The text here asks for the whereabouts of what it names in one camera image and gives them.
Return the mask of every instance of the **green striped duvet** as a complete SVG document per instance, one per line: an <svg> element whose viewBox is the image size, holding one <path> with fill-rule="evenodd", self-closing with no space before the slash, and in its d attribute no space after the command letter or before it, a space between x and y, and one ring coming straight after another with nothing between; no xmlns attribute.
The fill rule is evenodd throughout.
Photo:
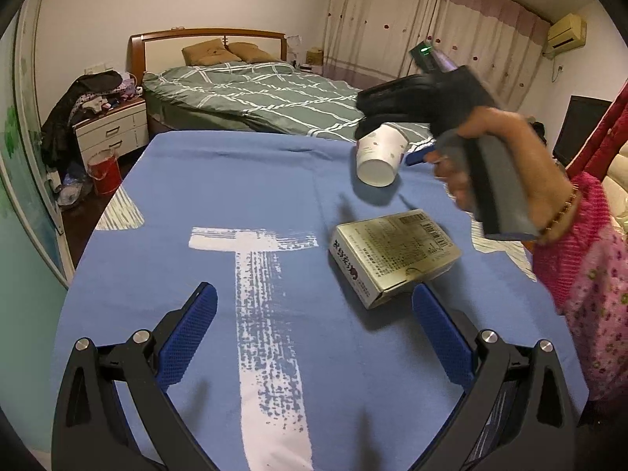
<svg viewBox="0 0 628 471"><path fill-rule="evenodd" d="M143 84L166 103L245 119L257 130L354 141L362 117L356 109L358 89L284 62L175 67L146 73ZM431 139L426 125L398 127L414 144Z"/></svg>

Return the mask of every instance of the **screw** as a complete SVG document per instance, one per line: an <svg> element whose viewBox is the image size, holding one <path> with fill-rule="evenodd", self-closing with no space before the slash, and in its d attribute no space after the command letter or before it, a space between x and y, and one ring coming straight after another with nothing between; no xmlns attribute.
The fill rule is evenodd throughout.
<svg viewBox="0 0 628 471"><path fill-rule="evenodd" d="M148 339L151 337L151 333L149 333L148 331L142 329L140 331L137 331L134 333L133 335L133 341L135 343L144 343L146 341L148 341Z"/></svg>
<svg viewBox="0 0 628 471"><path fill-rule="evenodd" d="M543 352L552 352L554 350L554 346L549 340L541 340L540 345Z"/></svg>
<svg viewBox="0 0 628 471"><path fill-rule="evenodd" d="M89 340L87 338L81 338L76 342L76 345L74 345L77 351L84 351L87 347L89 347Z"/></svg>
<svg viewBox="0 0 628 471"><path fill-rule="evenodd" d="M495 343L499 338L499 336L497 336L497 333L491 331L490 329L483 331L481 336L486 343Z"/></svg>

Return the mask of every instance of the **brown pillow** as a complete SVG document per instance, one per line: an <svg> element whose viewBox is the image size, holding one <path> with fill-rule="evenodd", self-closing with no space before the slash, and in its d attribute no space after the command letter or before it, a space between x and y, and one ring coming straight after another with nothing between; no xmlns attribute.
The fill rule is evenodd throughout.
<svg viewBox="0 0 628 471"><path fill-rule="evenodd" d="M240 58L228 52L221 39L206 40L181 50L186 65L218 65L225 62L240 62Z"/></svg>
<svg viewBox="0 0 628 471"><path fill-rule="evenodd" d="M242 60L248 62L249 64L279 61L278 58L275 58L270 53L266 53L256 44L252 44L250 42L233 42L232 44L229 44L227 48L234 55L238 55Z"/></svg>

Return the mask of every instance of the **box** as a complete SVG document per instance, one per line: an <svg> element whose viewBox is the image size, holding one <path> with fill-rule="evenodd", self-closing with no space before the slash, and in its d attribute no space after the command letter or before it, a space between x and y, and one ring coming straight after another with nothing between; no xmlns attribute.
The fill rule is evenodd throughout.
<svg viewBox="0 0 628 471"><path fill-rule="evenodd" d="M369 310L444 273L461 255L420 209L339 225L329 251Z"/></svg>
<svg viewBox="0 0 628 471"><path fill-rule="evenodd" d="M310 65L322 65L323 56L323 50L320 47L313 47L308 49L305 54L305 63Z"/></svg>

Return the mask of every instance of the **pink curtain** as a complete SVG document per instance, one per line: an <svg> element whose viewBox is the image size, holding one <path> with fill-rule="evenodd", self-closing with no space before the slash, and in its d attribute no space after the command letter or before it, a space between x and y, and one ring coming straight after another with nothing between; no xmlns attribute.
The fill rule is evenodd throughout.
<svg viewBox="0 0 628 471"><path fill-rule="evenodd" d="M331 0L324 74L358 88L407 76L416 72L407 52L427 40L516 110L549 27L511 0Z"/></svg>

